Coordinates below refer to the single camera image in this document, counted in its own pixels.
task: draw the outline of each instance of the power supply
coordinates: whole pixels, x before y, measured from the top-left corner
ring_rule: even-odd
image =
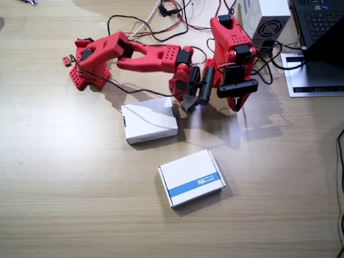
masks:
[[[254,46],[273,45],[290,18],[288,0],[239,0],[239,5],[243,29]]]

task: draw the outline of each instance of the white box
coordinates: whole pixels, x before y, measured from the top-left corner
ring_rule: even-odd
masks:
[[[278,40],[291,15],[288,0],[239,0],[239,5],[254,46]]]
[[[170,98],[152,99],[121,107],[124,129],[129,144],[178,133],[178,125]]]
[[[167,163],[158,170],[172,208],[226,186],[210,150]]]

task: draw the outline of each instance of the red robot arm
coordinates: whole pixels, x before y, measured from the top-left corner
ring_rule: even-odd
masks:
[[[257,91],[258,82],[250,77],[256,49],[234,16],[215,17],[210,24],[215,52],[213,59],[206,61],[202,79],[199,68],[191,65],[192,47],[149,46],[130,41],[123,32],[96,41],[76,40],[76,59],[83,69],[75,64],[70,77],[79,90],[90,83],[101,90],[106,83],[101,78],[110,78],[106,62],[117,58],[120,69],[172,73],[169,90],[187,110],[198,104],[207,105],[213,87],[219,98],[227,98],[233,111],[239,111],[249,95]],[[132,58],[134,52],[144,56]],[[68,58],[63,61],[70,65]]]

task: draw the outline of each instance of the cardboard box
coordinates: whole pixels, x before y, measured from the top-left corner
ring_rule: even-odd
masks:
[[[152,99],[121,107],[126,139],[136,144],[178,133],[170,98]]]
[[[158,170],[172,208],[226,186],[210,150],[167,163]]]

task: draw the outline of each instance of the wood grain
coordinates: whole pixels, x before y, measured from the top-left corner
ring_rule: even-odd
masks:
[[[218,1],[193,3],[190,22],[207,26]],[[61,58],[75,53],[74,40],[104,37],[109,16],[145,19],[154,5],[0,3],[0,257],[336,257],[342,97],[289,98],[284,74],[273,69],[275,83],[260,83],[238,114],[213,94],[207,109],[179,111],[178,137],[130,146],[120,106],[157,97],[73,86]],[[159,30],[173,22],[156,15],[151,25]],[[111,30],[129,31],[133,23],[117,19]],[[210,37],[190,30],[169,43],[210,56]],[[280,41],[296,38],[290,20]],[[195,61],[202,58],[195,52]],[[115,64],[111,73],[128,89],[168,92],[170,75]],[[157,167],[206,148],[228,187],[172,210]]]

